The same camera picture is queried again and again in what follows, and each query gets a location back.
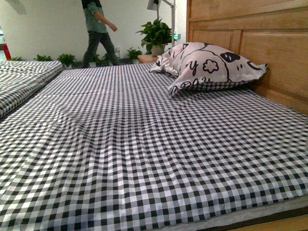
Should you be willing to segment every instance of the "man walking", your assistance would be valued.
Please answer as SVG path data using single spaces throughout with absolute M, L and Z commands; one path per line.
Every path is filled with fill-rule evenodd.
M 119 65 L 119 60 L 115 55 L 115 47 L 109 37 L 106 25 L 113 31 L 117 31 L 117 27 L 104 17 L 100 0 L 82 0 L 82 7 L 89 34 L 89 45 L 83 56 L 82 68 L 89 67 L 89 62 L 96 54 L 99 43 L 106 49 L 112 64 Z

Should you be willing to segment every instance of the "wooden nightstand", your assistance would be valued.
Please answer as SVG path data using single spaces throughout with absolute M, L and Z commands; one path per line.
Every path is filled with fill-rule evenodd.
M 155 63 L 158 57 L 153 57 L 151 54 L 138 55 L 138 59 L 142 64 Z

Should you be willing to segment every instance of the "pillow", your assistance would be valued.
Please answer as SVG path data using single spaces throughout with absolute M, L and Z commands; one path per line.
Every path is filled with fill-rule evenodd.
M 222 90 L 261 78 L 267 64 L 255 65 L 219 46 L 189 42 L 165 52 L 152 66 L 152 73 L 168 73 L 178 78 L 168 94 L 181 89 Z

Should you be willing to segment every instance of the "headboard panel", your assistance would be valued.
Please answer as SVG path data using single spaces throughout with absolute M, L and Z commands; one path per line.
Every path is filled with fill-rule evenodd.
M 249 87 L 308 115 L 308 0 L 188 0 L 187 7 L 188 42 L 267 63 Z

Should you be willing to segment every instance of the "dark pants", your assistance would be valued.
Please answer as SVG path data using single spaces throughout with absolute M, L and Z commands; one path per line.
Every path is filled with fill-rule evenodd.
M 112 64 L 119 65 L 119 59 L 115 55 L 115 47 L 112 44 L 109 34 L 108 33 L 98 33 L 96 31 L 88 31 L 88 33 L 89 33 L 89 46 L 88 46 L 88 49 L 85 55 L 83 56 L 82 68 L 88 68 L 90 66 L 89 62 L 91 58 L 94 55 L 96 55 L 96 51 L 97 51 L 99 43 L 101 43 L 104 46 Z

